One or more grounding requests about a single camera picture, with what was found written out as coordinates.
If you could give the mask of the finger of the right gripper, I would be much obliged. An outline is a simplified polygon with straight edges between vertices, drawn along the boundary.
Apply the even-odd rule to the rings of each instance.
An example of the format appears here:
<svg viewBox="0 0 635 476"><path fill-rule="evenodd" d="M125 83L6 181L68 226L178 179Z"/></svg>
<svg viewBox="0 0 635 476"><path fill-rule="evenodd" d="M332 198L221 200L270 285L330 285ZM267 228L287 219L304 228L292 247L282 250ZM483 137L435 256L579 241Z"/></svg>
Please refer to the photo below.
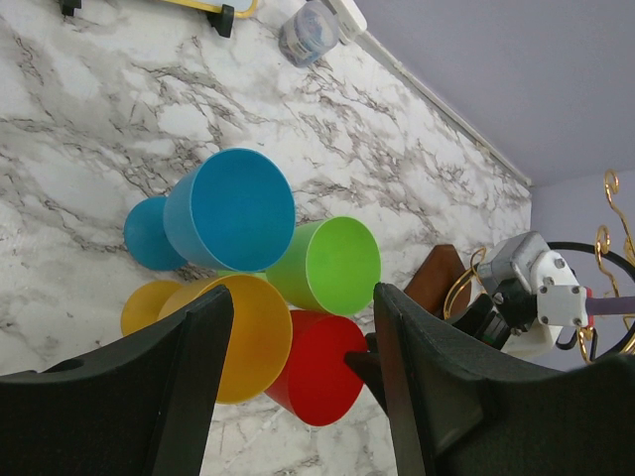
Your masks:
<svg viewBox="0 0 635 476"><path fill-rule="evenodd" d="M387 411L378 343L375 332L365 335L368 350L349 351L344 356L348 368L365 384L381 409Z"/></svg>

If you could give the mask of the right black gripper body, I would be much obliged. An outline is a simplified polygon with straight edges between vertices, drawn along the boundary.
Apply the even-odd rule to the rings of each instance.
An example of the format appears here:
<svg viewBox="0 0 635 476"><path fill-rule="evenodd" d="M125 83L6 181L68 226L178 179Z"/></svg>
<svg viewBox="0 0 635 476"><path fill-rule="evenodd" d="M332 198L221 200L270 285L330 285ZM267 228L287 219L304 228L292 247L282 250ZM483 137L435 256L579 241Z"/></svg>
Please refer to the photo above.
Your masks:
<svg viewBox="0 0 635 476"><path fill-rule="evenodd" d="M537 297L519 281L503 281L492 295L482 294L448 323L492 348L501 350L510 336L528 332L537 319Z"/></svg>

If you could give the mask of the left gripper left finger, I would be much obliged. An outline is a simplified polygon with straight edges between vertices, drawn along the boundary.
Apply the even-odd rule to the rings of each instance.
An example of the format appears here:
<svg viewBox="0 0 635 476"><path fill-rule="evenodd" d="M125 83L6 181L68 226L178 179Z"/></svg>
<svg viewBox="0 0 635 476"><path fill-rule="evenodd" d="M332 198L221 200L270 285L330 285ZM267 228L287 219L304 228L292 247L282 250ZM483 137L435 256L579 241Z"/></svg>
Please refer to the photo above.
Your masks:
<svg viewBox="0 0 635 476"><path fill-rule="evenodd" d="M2 474L199 474L233 316L220 285L97 350L2 376Z"/></svg>

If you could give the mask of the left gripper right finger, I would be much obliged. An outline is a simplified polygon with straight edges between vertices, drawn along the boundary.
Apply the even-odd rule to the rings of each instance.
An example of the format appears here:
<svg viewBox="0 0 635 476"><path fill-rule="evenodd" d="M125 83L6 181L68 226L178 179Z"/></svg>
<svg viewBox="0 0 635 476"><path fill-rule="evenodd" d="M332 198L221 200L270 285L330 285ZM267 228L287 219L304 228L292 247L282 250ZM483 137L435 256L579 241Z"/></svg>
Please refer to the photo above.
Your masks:
<svg viewBox="0 0 635 476"><path fill-rule="evenodd" d="M402 475L630 475L634 360L560 372L468 336L392 285L374 290Z"/></svg>

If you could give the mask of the red plastic wine glass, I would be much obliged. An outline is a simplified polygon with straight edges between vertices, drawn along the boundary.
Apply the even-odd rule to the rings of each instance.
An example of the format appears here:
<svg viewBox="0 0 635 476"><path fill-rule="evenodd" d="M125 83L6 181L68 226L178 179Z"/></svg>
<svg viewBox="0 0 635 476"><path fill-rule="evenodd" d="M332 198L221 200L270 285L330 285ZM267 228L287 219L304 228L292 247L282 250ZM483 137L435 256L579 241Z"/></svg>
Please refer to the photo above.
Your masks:
<svg viewBox="0 0 635 476"><path fill-rule="evenodd" d="M286 365L265 394L312 426L338 421L353 406L363 383L344 362L349 352L368 351L350 318L293 310L293 342Z"/></svg>

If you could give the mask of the green plastic wine glass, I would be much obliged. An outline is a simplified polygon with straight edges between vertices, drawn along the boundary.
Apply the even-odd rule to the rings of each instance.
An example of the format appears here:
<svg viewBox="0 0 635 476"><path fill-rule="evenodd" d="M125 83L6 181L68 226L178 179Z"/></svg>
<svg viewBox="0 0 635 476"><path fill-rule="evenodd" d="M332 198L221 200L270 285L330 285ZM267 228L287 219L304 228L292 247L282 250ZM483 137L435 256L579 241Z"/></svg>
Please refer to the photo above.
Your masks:
<svg viewBox="0 0 635 476"><path fill-rule="evenodd" d="M263 272L287 302L308 310L353 315L381 278L373 234L348 216L300 226L290 215L232 218L209 246L225 267Z"/></svg>

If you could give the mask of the yellow plastic wine glass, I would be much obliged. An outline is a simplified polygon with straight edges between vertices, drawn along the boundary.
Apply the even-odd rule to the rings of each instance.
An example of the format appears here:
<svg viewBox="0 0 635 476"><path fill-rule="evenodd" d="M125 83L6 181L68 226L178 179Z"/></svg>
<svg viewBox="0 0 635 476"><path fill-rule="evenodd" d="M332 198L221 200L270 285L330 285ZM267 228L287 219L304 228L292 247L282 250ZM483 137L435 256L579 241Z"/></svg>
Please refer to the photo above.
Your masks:
<svg viewBox="0 0 635 476"><path fill-rule="evenodd" d="M230 291L234 317L217 400L248 401L275 382L284 369L293 340L291 312L277 289L255 274L223 274L188 284L154 281L136 290L124 304L124 336L169 316L223 285Z"/></svg>

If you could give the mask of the blue plastic wine glass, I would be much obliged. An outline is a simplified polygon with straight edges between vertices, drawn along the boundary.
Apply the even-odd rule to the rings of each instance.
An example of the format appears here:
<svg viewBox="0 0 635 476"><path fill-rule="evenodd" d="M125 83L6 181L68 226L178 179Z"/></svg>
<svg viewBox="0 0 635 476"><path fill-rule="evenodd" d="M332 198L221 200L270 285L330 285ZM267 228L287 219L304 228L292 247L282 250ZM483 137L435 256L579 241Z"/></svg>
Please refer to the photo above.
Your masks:
<svg viewBox="0 0 635 476"><path fill-rule="evenodd" d="M168 195L139 202L123 236L132 258L151 270L192 264L255 273L283 257L295 228L293 192L279 167L234 148L209 157Z"/></svg>

